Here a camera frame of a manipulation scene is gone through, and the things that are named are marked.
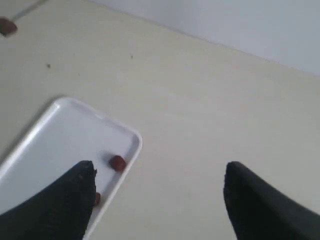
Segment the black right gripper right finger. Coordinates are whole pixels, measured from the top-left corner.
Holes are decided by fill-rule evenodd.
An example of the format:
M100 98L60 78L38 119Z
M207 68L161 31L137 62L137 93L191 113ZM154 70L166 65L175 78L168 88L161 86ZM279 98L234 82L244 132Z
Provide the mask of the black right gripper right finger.
M320 216L238 161L226 165L223 198L238 240L318 240Z

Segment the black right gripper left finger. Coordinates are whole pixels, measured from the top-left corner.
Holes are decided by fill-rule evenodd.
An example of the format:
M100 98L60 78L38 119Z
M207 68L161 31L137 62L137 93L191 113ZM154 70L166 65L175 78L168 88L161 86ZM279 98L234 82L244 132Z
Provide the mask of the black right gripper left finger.
M82 240L96 205L97 170L83 160L0 216L2 240Z

